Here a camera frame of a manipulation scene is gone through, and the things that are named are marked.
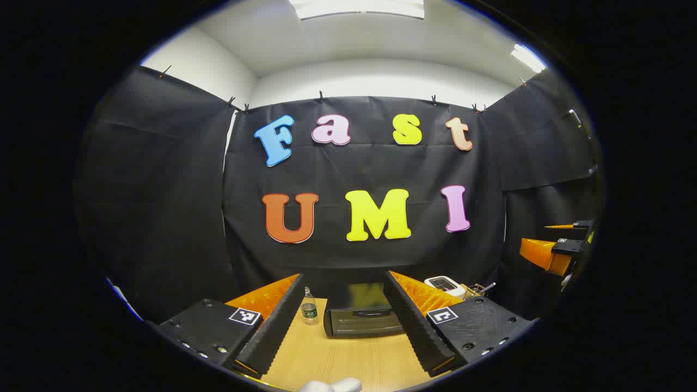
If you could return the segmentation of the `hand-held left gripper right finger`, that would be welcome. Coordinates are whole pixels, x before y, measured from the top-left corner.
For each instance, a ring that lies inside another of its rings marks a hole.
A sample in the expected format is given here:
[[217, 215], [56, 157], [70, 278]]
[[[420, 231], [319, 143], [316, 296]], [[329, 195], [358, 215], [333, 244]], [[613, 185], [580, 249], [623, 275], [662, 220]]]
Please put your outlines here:
[[383, 292], [430, 376], [482, 362], [537, 324], [486, 296], [456, 298], [395, 271], [384, 274]]

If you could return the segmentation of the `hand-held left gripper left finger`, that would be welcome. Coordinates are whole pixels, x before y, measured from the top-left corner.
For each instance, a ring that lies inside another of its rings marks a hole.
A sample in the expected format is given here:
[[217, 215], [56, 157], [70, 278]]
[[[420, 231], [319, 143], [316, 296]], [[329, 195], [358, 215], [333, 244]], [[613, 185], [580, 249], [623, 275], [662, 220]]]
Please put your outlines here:
[[155, 330], [205, 362], [259, 379], [271, 368], [304, 291], [304, 275], [294, 274], [226, 303], [202, 299]]

